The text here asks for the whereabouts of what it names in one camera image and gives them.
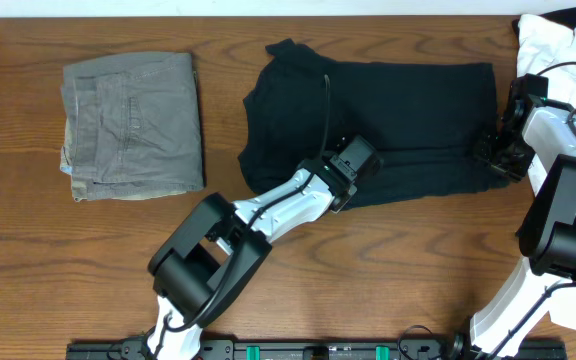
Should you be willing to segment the black t-shirt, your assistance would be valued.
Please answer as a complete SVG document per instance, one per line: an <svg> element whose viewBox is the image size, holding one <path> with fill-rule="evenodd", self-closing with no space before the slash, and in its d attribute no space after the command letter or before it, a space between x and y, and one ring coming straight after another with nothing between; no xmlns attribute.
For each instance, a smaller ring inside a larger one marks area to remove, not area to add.
<svg viewBox="0 0 576 360"><path fill-rule="evenodd" d="M239 163L253 192L284 183L302 160L354 135L383 165L358 182L351 208L508 186L473 156L497 120L491 64L341 62L291 39L266 51L272 59L243 100L248 140Z"/></svg>

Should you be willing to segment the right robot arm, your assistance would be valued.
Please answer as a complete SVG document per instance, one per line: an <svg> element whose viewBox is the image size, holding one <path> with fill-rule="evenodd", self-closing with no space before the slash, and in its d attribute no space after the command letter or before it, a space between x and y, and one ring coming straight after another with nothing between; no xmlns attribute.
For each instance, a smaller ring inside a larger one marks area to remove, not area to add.
<svg viewBox="0 0 576 360"><path fill-rule="evenodd" d="M576 290L576 110L529 96L504 116L497 150L532 150L547 171L516 232L521 258L493 300L475 313L458 359L507 359L548 311L554 295Z"/></svg>

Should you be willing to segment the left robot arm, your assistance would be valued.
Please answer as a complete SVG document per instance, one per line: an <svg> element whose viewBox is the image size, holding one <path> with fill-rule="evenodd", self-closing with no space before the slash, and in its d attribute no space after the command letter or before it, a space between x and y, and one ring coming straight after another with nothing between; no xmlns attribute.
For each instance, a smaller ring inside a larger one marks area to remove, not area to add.
<svg viewBox="0 0 576 360"><path fill-rule="evenodd" d="M153 255L159 315L147 346L154 359L190 359L202 330L239 296L272 249L273 241L325 213L340 211L359 181L382 165L357 165L334 155L306 161L282 185L254 198L202 200Z"/></svg>

